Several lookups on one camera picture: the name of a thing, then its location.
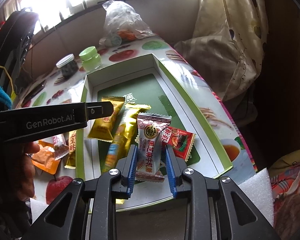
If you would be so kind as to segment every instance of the green jar lid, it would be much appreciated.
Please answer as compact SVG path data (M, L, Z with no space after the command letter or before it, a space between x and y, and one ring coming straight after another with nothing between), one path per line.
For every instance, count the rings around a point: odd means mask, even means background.
M98 57L98 51L95 46L93 47L88 47L85 50L81 51L79 54L79 57L81 58L82 61L89 60L93 57Z

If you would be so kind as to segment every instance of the metal screw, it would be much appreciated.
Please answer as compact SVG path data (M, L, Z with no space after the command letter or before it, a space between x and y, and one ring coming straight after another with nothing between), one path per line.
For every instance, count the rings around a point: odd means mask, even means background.
M221 177L221 181L223 183L229 183L231 181L231 179L228 176L223 176L223 177Z
M119 173L119 170L117 170L117 169L109 170L109 174L112 175L112 176L117 175L118 173Z
M76 179L74 179L72 182L73 182L73 184L75 184L75 185L79 185L79 184L82 183L82 179L76 178Z
M191 168L186 168L186 169L185 169L185 174L191 175L191 174L193 174L193 173L194 173L194 170L193 170L193 169L191 169Z

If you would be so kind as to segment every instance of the plastic bag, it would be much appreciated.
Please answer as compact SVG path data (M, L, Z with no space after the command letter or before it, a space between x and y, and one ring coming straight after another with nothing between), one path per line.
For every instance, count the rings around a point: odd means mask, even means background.
M107 11L103 26L104 36L100 46L114 47L122 43L154 36L149 26L135 10L122 1L107 1L103 4Z

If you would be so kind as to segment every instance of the gold candy wrapper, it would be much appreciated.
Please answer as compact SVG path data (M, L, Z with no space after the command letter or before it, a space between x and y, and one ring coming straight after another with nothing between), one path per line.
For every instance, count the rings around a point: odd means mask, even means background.
M137 116L141 110L151 109L149 105L126 104L121 122L109 147L102 173L113 169L119 159L127 156L132 136L137 128Z
M75 169L75 149L76 149L77 130L69 132L69 158L65 165L67 169Z
M113 104L113 113L110 117L96 119L90 133L88 134L88 138L95 138L106 142L112 142L113 137L111 134L111 130L113 128L114 121L125 102L125 98L103 97L101 101L110 101Z

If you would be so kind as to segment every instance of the round candy logo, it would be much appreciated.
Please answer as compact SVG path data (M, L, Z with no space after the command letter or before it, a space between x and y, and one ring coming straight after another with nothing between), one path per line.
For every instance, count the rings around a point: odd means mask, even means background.
M153 139L157 136L158 134L158 129L152 125L152 124L149 124L145 127L145 136L148 138L148 139Z

